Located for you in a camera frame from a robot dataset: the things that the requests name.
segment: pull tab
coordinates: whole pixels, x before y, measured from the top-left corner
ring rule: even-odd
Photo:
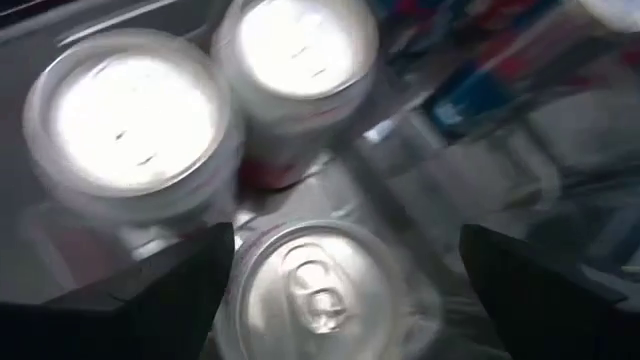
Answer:
[[[298,247],[289,255],[299,264],[288,271],[288,288],[300,322],[315,334],[340,330],[350,315],[350,291],[339,269],[316,246]]]

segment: silver can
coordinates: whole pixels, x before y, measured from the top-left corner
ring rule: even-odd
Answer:
[[[368,93],[377,49],[361,0],[232,4],[212,55],[249,119],[242,179],[263,188],[300,179]]]
[[[244,243],[214,324],[224,359],[395,359],[401,271],[350,224],[281,225]]]
[[[217,222],[235,208],[237,120],[204,54],[126,30],[78,43],[41,74],[24,133],[48,189],[89,218],[182,224],[206,211]]]

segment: black object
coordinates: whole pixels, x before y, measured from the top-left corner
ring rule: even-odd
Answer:
[[[41,305],[0,304],[2,359],[197,359],[224,294],[231,224]]]
[[[514,360],[640,359],[635,284],[478,225],[460,254]]]

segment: red and silver can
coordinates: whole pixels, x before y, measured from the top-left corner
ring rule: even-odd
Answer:
[[[107,225],[183,230],[235,211],[237,120],[204,54],[127,30],[78,43],[49,66],[27,99],[24,133],[64,205]]]
[[[640,32],[640,3],[542,2],[548,5],[545,11],[486,42],[425,104],[429,118],[449,139],[504,119],[515,104],[538,104],[548,89],[571,84],[576,72]]]
[[[212,54],[247,117],[241,181],[299,181],[372,83],[377,27],[360,0],[234,3]]]

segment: can lid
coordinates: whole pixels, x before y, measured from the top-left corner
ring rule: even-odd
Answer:
[[[163,48],[172,41],[140,33],[89,39],[36,83],[26,111],[39,117],[31,125],[43,136],[31,141],[49,144],[73,185],[100,195],[157,191],[215,149],[226,125],[217,84],[175,44]]]
[[[637,0],[580,0],[584,7],[611,29],[624,33],[640,31]]]
[[[372,56],[363,46],[375,51],[377,44],[363,44],[361,33],[375,28],[356,20],[364,15],[349,18],[330,3],[266,0],[245,13],[237,46],[259,84],[285,97],[314,99],[338,92],[369,70]]]
[[[231,316],[247,359],[376,359],[394,351],[401,281],[371,246],[378,239],[345,226],[285,230],[241,264]]]

